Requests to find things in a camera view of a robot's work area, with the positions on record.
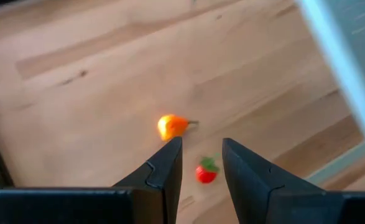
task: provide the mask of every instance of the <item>pepper stem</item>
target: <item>pepper stem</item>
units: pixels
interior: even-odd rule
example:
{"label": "pepper stem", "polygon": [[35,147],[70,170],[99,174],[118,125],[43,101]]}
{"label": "pepper stem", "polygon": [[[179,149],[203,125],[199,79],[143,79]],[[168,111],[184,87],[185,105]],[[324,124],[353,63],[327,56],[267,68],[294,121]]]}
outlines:
{"label": "pepper stem", "polygon": [[199,121],[188,121],[188,124],[195,124],[195,125],[199,125]]}

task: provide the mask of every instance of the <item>green leaf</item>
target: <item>green leaf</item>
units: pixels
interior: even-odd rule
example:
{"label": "green leaf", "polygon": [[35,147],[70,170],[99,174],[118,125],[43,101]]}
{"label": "green leaf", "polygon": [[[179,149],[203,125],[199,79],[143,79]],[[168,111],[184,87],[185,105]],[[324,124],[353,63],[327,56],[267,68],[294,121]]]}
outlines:
{"label": "green leaf", "polygon": [[219,167],[215,165],[215,160],[211,157],[203,157],[201,159],[200,165],[204,168],[204,170],[209,172],[219,171]]}

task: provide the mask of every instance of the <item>wooden floor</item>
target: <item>wooden floor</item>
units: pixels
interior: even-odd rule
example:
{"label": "wooden floor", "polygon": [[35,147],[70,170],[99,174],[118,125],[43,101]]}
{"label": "wooden floor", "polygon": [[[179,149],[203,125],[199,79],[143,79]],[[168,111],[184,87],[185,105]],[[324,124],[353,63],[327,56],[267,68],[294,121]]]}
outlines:
{"label": "wooden floor", "polygon": [[0,8],[0,150],[18,186],[110,186],[164,144],[167,113],[200,121],[184,137],[178,223],[237,222],[223,174],[194,176],[222,138],[300,177],[363,141],[293,1]]}
{"label": "wooden floor", "polygon": [[365,157],[321,184],[328,190],[365,191]]}

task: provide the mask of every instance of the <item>red tomato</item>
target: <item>red tomato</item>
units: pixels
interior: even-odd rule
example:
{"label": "red tomato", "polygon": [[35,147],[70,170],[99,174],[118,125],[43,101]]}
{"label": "red tomato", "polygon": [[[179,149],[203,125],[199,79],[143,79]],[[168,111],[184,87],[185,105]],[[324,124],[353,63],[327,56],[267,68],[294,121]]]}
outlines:
{"label": "red tomato", "polygon": [[215,179],[217,174],[218,174],[217,172],[206,170],[202,165],[199,165],[196,168],[196,178],[199,182],[203,184],[211,183]]}

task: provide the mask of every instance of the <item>orange pepper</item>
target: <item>orange pepper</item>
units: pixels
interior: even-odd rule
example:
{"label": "orange pepper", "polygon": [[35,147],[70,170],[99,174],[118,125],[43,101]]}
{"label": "orange pepper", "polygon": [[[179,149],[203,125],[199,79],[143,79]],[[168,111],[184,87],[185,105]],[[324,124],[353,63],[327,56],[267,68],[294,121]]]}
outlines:
{"label": "orange pepper", "polygon": [[182,136],[187,130],[188,125],[192,123],[197,124],[198,122],[189,121],[174,114],[168,114],[159,119],[157,129],[159,130],[162,140],[168,141],[176,136]]}

